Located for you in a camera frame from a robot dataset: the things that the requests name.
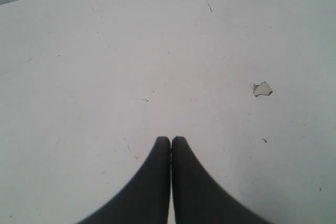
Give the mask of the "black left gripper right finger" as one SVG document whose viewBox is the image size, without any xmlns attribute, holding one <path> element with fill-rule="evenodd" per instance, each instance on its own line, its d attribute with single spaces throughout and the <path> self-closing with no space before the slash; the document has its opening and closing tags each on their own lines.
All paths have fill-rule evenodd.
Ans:
<svg viewBox="0 0 336 224">
<path fill-rule="evenodd" d="M 172 140 L 171 172 L 176 223 L 268 222 L 223 190 L 182 136 Z"/>
</svg>

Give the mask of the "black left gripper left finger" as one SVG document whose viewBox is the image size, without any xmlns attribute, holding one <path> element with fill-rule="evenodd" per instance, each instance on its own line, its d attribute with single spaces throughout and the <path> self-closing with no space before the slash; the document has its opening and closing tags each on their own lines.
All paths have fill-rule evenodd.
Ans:
<svg viewBox="0 0 336 224">
<path fill-rule="evenodd" d="M 167 223 L 171 193 L 171 144 L 159 136 L 130 181 L 81 223 Z"/>
</svg>

